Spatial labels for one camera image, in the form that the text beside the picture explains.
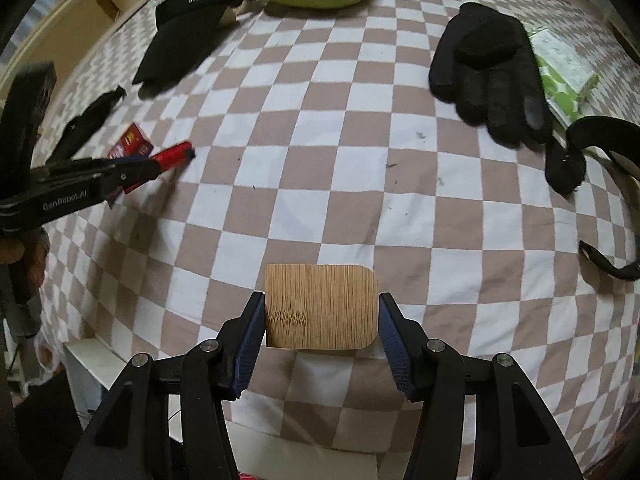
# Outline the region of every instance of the black device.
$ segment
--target black device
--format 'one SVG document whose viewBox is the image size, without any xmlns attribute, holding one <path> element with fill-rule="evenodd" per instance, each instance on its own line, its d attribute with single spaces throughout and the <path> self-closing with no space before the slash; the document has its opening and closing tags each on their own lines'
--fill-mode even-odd
<svg viewBox="0 0 640 480">
<path fill-rule="evenodd" d="M 0 119 L 0 238 L 20 238 L 25 253 L 37 243 L 41 225 L 102 202 L 120 187 L 153 180 L 165 169 L 155 158 L 84 158 L 31 169 L 55 83 L 52 62 L 24 67 L 14 78 Z M 104 110 L 110 111 L 122 92 L 98 99 L 88 109 L 91 117 L 104 121 Z M 25 304 L 36 292 L 25 262 L 8 267 L 15 303 Z"/>
<path fill-rule="evenodd" d="M 73 157 L 102 127 L 118 102 L 126 95 L 124 88 L 118 86 L 115 90 L 102 94 L 81 115 L 71 119 L 62 131 L 62 136 L 47 163 Z"/>
<path fill-rule="evenodd" d="M 17 73 L 0 118 L 0 200 L 23 193 L 29 186 L 31 157 L 38 139 L 38 129 L 49 106 L 56 84 L 52 62 L 24 67 Z M 39 233 L 26 234 L 22 241 L 29 247 Z M 24 304 L 35 290 L 27 279 L 25 263 L 9 264 L 9 276 L 15 301 Z"/>
<path fill-rule="evenodd" d="M 396 386 L 422 401 L 404 480 L 455 480 L 465 395 L 478 402 L 472 480 L 582 480 L 545 403 L 508 354 L 491 361 L 461 356 L 402 316 L 380 295 L 379 334 Z M 63 480 L 238 480 L 222 400 L 249 385 L 265 331 L 264 294 L 216 339 L 183 356 L 132 357 L 104 397 L 74 451 Z M 168 395 L 180 394 L 182 453 L 170 451 Z"/>
</svg>

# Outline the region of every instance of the red box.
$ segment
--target red box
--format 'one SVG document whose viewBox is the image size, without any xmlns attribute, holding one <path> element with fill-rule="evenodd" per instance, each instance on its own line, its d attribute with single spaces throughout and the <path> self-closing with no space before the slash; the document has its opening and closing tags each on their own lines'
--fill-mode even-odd
<svg viewBox="0 0 640 480">
<path fill-rule="evenodd" d="M 124 158 L 126 156 L 148 157 L 153 150 L 153 144 L 145 137 L 136 123 L 131 123 L 127 131 L 122 134 L 118 142 L 109 150 L 107 158 Z M 107 203 L 112 207 L 122 188 L 118 188 L 107 196 Z"/>
</svg>

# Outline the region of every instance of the black strap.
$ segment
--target black strap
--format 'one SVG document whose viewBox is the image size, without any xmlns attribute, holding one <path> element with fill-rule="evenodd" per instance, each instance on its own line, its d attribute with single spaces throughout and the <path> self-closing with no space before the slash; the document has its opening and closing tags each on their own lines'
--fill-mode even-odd
<svg viewBox="0 0 640 480">
<path fill-rule="evenodd" d="M 548 184 L 559 194 L 569 195 L 580 186 L 586 174 L 586 160 L 582 150 L 596 146 L 609 156 L 613 163 L 632 174 L 628 164 L 640 168 L 640 126 L 614 117 L 589 116 L 571 124 L 566 131 L 566 148 L 552 138 L 546 144 L 545 177 Z M 627 159 L 623 167 L 617 156 Z M 636 260 L 621 269 L 603 256 L 595 247 L 580 240 L 578 248 L 600 270 L 619 280 L 640 279 L 640 248 L 636 242 Z"/>
</svg>

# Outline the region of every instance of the black handle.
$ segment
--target black handle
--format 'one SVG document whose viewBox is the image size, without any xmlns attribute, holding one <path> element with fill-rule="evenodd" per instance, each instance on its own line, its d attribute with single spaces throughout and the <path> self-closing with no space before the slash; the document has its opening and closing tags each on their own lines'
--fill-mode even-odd
<svg viewBox="0 0 640 480">
<path fill-rule="evenodd" d="M 33 285 L 27 278 L 24 260 L 9 264 L 9 278 L 11 279 L 11 288 L 14 291 L 15 303 L 27 303 L 33 297 Z"/>
</svg>

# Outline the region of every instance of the bed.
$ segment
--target bed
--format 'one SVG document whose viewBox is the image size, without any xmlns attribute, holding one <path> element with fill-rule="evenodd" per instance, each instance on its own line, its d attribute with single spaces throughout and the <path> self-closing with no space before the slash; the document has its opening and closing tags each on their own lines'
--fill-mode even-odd
<svg viewBox="0 0 640 480">
<path fill-rule="evenodd" d="M 599 273 L 635 254 L 637 187 L 602 158 L 566 200 L 543 156 L 495 144 L 428 91 L 448 19 L 472 0 L 367 0 L 334 12 L 267 5 L 175 88 L 140 100 L 130 81 L 153 34 L 151 0 L 104 43 L 54 110 L 42 160 L 102 92 L 128 96 L 81 152 L 104 155 L 135 121 L 196 159 L 120 199 L 47 226 L 44 329 L 97 337 L 125 360 L 181 354 L 215 336 L 262 286 L 266 263 L 361 264 L 406 317 L 460 353 L 510 352 L 583 470 L 606 455 L 625 403 L 638 286 Z M 600 72 L 587 113 L 640 123 L 640 71 L 566 0 L 479 0 L 547 25 Z M 396 390 L 380 342 L 359 351 L 263 347 L 229 420 L 378 456 L 399 479 L 420 406 Z M 460 478 L 471 475 L 466 406 Z"/>
</svg>

